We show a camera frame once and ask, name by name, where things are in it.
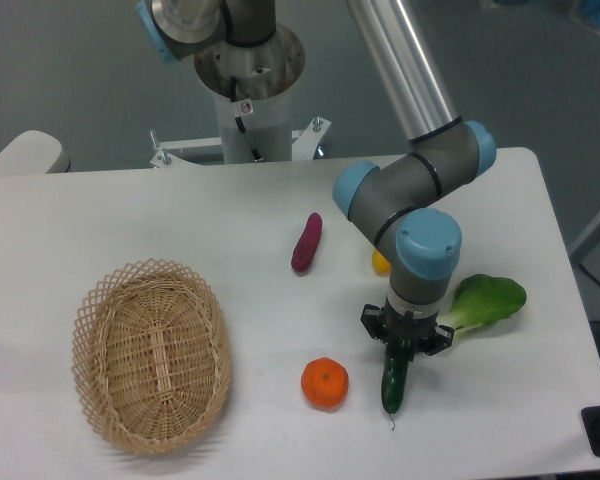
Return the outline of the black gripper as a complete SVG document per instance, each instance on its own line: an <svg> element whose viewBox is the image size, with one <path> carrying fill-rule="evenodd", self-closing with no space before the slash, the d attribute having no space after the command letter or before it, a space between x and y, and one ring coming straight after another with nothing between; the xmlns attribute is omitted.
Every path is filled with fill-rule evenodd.
<svg viewBox="0 0 600 480"><path fill-rule="evenodd" d="M428 316L407 311L399 314L390 305L365 304L360 321L369 336L385 344L385 366L408 365L416 354L433 356L448 349L454 329L437 324L438 313Z"/></svg>

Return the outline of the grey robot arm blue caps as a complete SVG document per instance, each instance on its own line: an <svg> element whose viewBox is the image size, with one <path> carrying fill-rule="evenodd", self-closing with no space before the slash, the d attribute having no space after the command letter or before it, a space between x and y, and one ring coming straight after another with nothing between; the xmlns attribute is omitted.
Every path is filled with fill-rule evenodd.
<svg viewBox="0 0 600 480"><path fill-rule="evenodd" d="M389 363L448 348L452 330L437 323L439 304L460 254L456 221L434 203L494 163L496 146L465 121L447 96L426 42L405 1L352 1L349 10L382 77L411 152L381 168L346 168L333 199L391 265L383 307L362 322L385 344ZM138 14L160 56L192 57L219 102L228 163L288 161L291 128L283 98L299 79L304 51L279 24L271 1L141 1Z"/></svg>

